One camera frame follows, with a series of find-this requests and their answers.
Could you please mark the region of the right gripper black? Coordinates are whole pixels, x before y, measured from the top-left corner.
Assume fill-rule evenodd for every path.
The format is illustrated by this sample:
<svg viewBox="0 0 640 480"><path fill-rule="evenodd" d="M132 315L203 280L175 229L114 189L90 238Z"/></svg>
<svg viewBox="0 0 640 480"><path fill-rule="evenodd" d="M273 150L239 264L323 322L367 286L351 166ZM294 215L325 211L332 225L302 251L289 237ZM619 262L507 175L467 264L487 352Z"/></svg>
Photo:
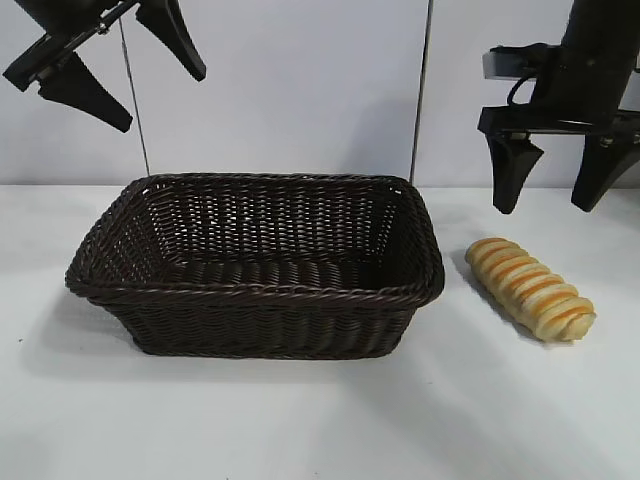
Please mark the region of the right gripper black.
<svg viewBox="0 0 640 480"><path fill-rule="evenodd" d="M482 109L493 205L511 214L544 151L531 134L587 136L571 202L591 212L612 185L639 162L639 112L620 103L636 60L592 56L561 45L498 46L483 55L487 79L514 80L504 106Z"/></svg>

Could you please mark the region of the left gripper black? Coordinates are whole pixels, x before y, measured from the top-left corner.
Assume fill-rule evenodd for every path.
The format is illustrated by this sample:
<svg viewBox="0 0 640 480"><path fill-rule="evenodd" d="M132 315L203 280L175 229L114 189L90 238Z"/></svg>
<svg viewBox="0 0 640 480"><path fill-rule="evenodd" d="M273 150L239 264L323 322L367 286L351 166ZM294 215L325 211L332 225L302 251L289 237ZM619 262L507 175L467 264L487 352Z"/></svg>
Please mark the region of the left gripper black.
<svg viewBox="0 0 640 480"><path fill-rule="evenodd" d="M16 4L44 29L44 35L13 61L3 76L24 92L42 71L38 94L43 99L80 110L126 133L133 117L73 52L93 35L106 33L137 1L33 0ZM189 34L178 0L143 0L136 20L196 81L206 78L206 65Z"/></svg>

